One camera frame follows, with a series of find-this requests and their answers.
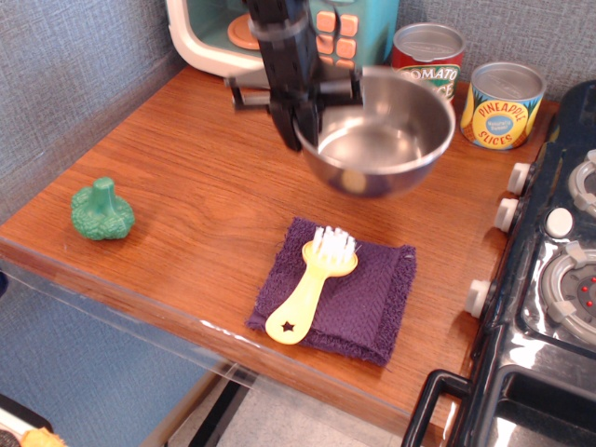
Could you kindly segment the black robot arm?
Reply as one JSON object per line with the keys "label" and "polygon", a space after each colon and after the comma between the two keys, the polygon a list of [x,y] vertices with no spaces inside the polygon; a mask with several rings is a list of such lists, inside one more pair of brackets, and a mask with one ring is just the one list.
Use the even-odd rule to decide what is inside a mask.
{"label": "black robot arm", "polygon": [[362,103],[361,71],[322,60],[306,1],[249,1],[248,9],[264,67],[225,80],[234,107],[265,109],[294,151],[315,146],[325,109]]}

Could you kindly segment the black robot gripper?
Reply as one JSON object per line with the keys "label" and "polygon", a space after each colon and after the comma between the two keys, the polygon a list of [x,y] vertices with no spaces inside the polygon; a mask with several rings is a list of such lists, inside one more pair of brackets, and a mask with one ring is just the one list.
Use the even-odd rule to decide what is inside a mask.
{"label": "black robot gripper", "polygon": [[285,145],[300,152],[302,136],[318,145],[325,107],[362,103],[359,73],[329,65],[307,27],[288,39],[260,43],[264,67],[225,80],[238,110],[269,111]]}

